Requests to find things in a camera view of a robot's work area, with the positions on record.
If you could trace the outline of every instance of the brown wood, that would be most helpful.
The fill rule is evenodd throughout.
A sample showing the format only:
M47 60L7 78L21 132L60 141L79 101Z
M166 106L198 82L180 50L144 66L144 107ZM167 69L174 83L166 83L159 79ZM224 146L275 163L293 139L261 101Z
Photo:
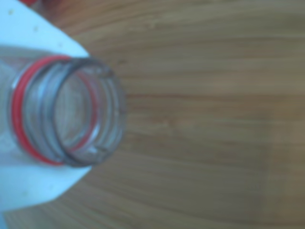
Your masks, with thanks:
M305 228L304 1L51 0L46 15L122 79L127 134L10 229Z

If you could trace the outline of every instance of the white plastic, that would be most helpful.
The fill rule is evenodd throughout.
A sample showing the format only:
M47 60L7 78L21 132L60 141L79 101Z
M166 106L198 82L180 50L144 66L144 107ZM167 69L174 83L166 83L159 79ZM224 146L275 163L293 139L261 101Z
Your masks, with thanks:
M0 34L0 46L88 56L77 42L16 0L0 0ZM6 160L8 155L0 152L0 212L51 201L91 169L17 162L5 166Z

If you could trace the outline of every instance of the table top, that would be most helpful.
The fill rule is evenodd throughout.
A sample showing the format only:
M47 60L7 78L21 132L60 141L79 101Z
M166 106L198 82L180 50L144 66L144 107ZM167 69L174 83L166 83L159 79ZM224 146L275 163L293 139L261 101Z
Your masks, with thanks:
M305 2L54 0L121 78L124 141L10 229L303 229Z

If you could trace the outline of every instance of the wooden surface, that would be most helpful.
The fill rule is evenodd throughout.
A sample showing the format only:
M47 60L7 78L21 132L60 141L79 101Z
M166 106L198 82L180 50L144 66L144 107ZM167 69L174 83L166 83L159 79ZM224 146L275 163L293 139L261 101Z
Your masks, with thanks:
M127 133L10 229L305 228L303 0L53 0L46 17L122 79Z

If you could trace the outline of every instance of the bottle mouth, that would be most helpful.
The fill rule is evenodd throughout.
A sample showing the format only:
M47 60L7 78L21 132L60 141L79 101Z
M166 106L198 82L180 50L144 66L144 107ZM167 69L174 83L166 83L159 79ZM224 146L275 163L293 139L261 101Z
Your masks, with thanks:
M90 166L118 146L125 96L113 72L99 61L48 56L19 78L11 117L20 146L34 158L54 166Z

